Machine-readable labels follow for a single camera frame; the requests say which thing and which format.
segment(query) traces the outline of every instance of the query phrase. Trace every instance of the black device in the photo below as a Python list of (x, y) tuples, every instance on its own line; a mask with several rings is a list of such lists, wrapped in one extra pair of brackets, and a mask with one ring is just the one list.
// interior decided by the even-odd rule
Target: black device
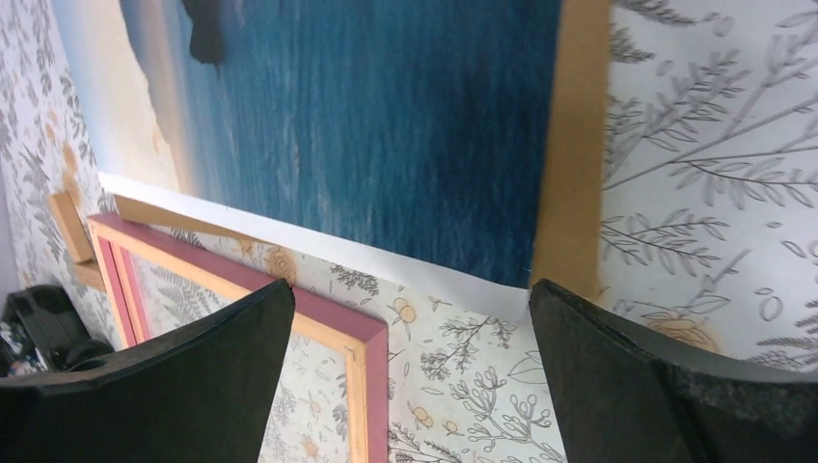
[(568, 461), (818, 461), (818, 375), (730, 359), (552, 282), (531, 313)]
[(71, 372), (0, 378), (0, 461), (257, 461), (294, 312), (281, 280)]

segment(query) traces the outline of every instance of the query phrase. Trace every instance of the wall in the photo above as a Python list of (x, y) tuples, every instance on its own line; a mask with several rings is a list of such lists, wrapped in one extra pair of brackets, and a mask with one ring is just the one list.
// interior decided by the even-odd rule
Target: wall
[(14, 261), (14, 243), (12, 240), (12, 222), (6, 204), (6, 185), (0, 177), (0, 297), (20, 289), (17, 264)]

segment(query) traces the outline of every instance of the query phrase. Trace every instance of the white border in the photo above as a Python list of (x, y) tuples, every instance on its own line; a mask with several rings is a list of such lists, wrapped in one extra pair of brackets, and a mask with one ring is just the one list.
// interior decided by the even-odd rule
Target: white border
[(100, 172), (99, 182), (111, 193), (406, 285), (417, 292), (452, 303), (460, 309), (514, 322), (525, 316), (529, 299), (527, 289), (491, 283), (440, 265), (183, 195), (131, 178)]

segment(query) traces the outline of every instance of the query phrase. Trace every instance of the picture frame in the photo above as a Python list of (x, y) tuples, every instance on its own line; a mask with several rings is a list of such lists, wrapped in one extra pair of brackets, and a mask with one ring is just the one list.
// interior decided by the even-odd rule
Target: picture frame
[[(151, 338), (132, 257), (160, 265), (228, 299), (238, 300), (276, 279), (125, 221), (115, 213), (88, 219), (88, 228), (122, 345)], [(339, 352), (345, 359), (352, 463), (387, 461), (387, 325), (363, 313), (294, 287), (292, 332)]]

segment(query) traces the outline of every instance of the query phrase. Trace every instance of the framed picture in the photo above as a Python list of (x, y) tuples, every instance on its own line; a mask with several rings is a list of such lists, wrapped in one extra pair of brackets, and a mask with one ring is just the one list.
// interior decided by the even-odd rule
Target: framed picture
[[(90, 217), (89, 230), (118, 323), (122, 345), (151, 338), (133, 259), (160, 265), (214, 293), (237, 300), (272, 277), (116, 214)], [(352, 463), (387, 460), (387, 326), (308, 291), (293, 288), (292, 332), (339, 352), (345, 360)]]
[(609, 9), (54, 5), (108, 191), (507, 319), (595, 293)]

